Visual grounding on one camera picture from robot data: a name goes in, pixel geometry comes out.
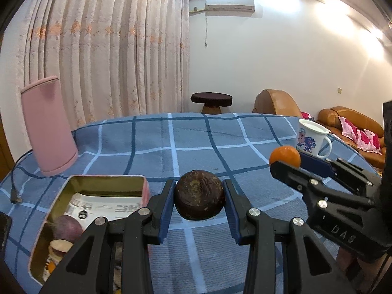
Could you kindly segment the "person's hand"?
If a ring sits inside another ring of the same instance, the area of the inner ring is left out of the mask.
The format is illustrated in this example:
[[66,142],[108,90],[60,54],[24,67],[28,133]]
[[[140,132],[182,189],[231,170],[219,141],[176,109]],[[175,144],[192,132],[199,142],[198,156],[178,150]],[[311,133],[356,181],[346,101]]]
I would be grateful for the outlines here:
[[340,247],[336,262],[356,293],[391,293],[391,256],[368,263]]

